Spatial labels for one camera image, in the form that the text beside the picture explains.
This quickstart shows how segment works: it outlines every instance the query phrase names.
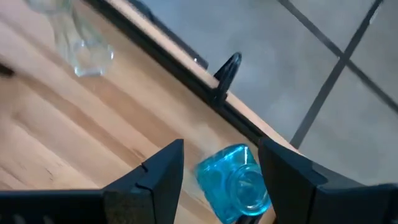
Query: blue glass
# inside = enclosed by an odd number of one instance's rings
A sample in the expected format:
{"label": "blue glass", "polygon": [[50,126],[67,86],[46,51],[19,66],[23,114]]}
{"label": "blue glass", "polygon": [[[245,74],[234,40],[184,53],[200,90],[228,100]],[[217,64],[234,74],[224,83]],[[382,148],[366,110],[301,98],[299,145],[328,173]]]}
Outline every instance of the blue glass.
{"label": "blue glass", "polygon": [[229,146],[205,159],[195,175],[207,201],[224,224],[241,215],[259,215],[271,205],[260,167],[245,144]]}

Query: tile floor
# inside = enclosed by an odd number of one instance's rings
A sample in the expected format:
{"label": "tile floor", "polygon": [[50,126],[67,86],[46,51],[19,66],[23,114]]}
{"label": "tile floor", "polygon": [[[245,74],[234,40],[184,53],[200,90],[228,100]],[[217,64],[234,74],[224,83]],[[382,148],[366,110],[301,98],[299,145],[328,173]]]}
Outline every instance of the tile floor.
{"label": "tile floor", "polygon": [[[209,63],[211,73],[242,52],[231,90],[288,140],[339,60],[277,0],[142,1]],[[375,3],[290,1],[342,52]],[[396,0],[384,0],[350,58],[393,104],[398,101],[396,11]],[[398,182],[397,135],[396,111],[346,67],[299,149],[364,184]]]}

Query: black hook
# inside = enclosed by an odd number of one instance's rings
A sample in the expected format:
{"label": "black hook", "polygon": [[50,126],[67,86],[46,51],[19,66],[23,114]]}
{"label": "black hook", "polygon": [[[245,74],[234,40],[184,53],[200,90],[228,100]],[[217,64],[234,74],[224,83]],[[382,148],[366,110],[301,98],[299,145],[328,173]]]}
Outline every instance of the black hook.
{"label": "black hook", "polygon": [[0,63],[0,76],[4,77],[12,77],[14,75],[14,71],[11,68],[6,67],[2,63]]}
{"label": "black hook", "polygon": [[242,61],[242,54],[236,52],[228,61],[214,74],[214,77],[219,81],[217,88],[213,89],[211,102],[213,106],[220,106],[224,103],[229,87],[239,69]]}

